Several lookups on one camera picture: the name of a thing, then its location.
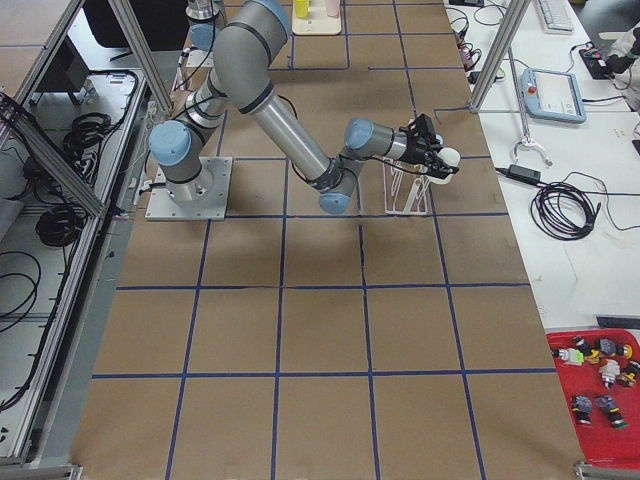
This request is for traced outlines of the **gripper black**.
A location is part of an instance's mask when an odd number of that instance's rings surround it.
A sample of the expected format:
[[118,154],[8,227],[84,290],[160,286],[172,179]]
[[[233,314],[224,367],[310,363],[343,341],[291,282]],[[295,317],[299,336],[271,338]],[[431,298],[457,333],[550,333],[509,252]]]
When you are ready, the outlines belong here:
[[399,160],[409,165],[424,165],[428,170],[436,170],[442,165],[438,152],[442,148],[437,139],[431,118],[420,114],[412,122],[399,128],[405,138],[405,150]]

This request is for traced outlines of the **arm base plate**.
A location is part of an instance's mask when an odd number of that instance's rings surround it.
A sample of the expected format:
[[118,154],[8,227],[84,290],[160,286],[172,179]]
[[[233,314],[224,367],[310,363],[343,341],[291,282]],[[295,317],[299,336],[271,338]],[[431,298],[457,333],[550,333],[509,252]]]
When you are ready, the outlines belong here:
[[166,179],[161,167],[147,204],[151,221],[223,221],[226,217],[232,177],[232,157],[201,157],[199,176],[190,183],[177,184]]

